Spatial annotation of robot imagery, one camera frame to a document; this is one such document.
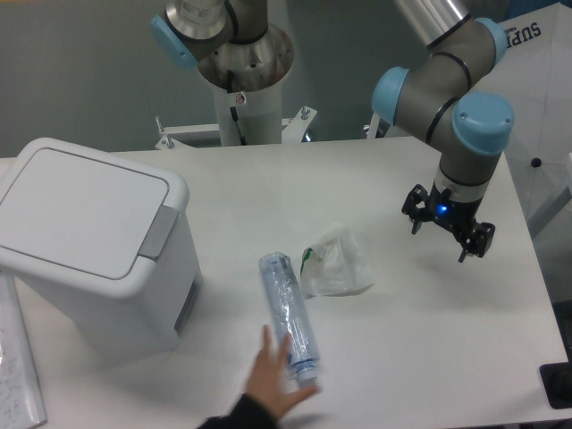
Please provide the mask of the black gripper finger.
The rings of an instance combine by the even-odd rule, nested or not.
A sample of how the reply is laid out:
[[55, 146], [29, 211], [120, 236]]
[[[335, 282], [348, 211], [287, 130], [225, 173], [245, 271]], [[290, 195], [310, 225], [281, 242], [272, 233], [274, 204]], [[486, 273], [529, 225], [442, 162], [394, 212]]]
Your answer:
[[411, 233], [417, 234], [423, 223], [432, 221], [432, 211], [428, 206], [430, 195], [420, 184], [417, 184], [406, 196], [401, 213], [412, 222]]
[[467, 257], [484, 257], [491, 247], [495, 233], [495, 225], [492, 223], [475, 223], [468, 231], [458, 235], [458, 243], [462, 250], [458, 261], [463, 263]]

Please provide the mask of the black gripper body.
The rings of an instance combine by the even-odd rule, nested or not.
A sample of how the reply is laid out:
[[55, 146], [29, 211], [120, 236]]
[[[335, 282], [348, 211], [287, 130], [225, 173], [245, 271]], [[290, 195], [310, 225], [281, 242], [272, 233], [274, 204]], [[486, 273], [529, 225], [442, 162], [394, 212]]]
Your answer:
[[475, 228], [475, 215], [481, 202], [481, 198], [468, 203], [444, 200], [442, 193], [432, 186], [425, 207], [434, 223], [451, 232], [457, 240], [466, 240]]

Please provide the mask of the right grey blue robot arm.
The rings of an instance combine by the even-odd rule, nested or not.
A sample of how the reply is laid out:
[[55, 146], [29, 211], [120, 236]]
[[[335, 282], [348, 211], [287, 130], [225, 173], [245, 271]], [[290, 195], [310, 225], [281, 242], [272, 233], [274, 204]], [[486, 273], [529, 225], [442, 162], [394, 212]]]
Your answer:
[[478, 222], [476, 212], [509, 143], [515, 116], [505, 98], [474, 86], [506, 54], [506, 34], [497, 22], [473, 17], [460, 1], [396, 5], [429, 58], [413, 71], [389, 69], [376, 84], [372, 107], [441, 155], [432, 187], [415, 186], [402, 212], [413, 232], [423, 223], [436, 223], [477, 253], [491, 243], [495, 227]]

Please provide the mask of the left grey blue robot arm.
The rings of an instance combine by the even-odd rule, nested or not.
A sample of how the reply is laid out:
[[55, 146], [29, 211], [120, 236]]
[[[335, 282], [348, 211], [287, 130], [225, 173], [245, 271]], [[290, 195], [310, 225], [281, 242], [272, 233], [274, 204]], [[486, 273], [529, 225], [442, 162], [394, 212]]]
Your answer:
[[[432, 222], [449, 231], [463, 256], [482, 257], [495, 228], [475, 214], [502, 146], [484, 119], [489, 97], [474, 85], [504, 55], [502, 29], [475, 19], [460, 1], [401, 1], [398, 7], [430, 52], [420, 69], [388, 70], [372, 107], [441, 153], [433, 186], [414, 187], [402, 207], [418, 231]], [[282, 105], [247, 114], [245, 103], [281, 83], [290, 71], [289, 37], [268, 20], [264, 1], [172, 1], [151, 21], [157, 44], [183, 69], [199, 69], [223, 94], [218, 122], [234, 146], [282, 142]]]

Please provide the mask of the black sleeved forearm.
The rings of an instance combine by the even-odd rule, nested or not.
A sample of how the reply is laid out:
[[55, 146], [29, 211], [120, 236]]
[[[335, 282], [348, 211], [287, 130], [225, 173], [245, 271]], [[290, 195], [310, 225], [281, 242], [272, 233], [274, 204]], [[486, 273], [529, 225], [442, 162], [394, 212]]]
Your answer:
[[231, 412], [224, 416], [211, 416], [199, 429], [275, 429], [277, 420], [266, 408], [247, 394], [242, 394]]

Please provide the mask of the bare human hand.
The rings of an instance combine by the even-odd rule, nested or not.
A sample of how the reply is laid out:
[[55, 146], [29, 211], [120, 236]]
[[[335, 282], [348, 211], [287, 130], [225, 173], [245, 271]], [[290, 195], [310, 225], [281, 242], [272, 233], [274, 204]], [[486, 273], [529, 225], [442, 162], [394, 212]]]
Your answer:
[[310, 399], [322, 390], [311, 385], [286, 392], [282, 375], [286, 370], [290, 351], [290, 337], [284, 337], [277, 350], [273, 349], [270, 327], [262, 328], [262, 345], [246, 380], [244, 393], [260, 404], [275, 420], [281, 420], [297, 405]]

